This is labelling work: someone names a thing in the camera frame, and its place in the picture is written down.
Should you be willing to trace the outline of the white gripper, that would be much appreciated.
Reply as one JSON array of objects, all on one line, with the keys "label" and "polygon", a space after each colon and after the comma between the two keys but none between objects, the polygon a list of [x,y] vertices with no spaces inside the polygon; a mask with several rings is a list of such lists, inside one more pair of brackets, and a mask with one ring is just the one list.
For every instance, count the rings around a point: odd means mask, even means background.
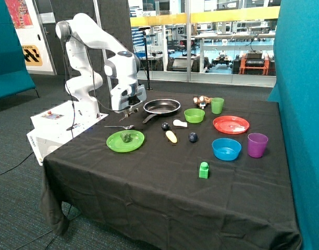
[{"label": "white gripper", "polygon": [[112,110],[116,112],[124,111],[124,118],[129,117],[126,109],[135,108],[132,113],[137,113],[138,108],[146,101],[146,89],[143,84],[117,84],[111,90]]}]

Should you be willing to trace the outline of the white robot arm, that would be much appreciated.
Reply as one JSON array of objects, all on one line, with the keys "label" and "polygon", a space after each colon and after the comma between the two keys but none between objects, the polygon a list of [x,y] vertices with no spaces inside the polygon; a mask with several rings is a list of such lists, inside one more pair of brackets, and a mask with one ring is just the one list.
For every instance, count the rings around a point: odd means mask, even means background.
[{"label": "white robot arm", "polygon": [[70,67],[79,72],[67,80],[66,90],[77,99],[84,117],[99,117],[98,101],[90,93],[100,88],[106,78],[117,82],[110,90],[112,111],[128,117],[142,107],[146,90],[138,83],[140,61],[134,53],[84,13],[58,22],[55,30]]}]

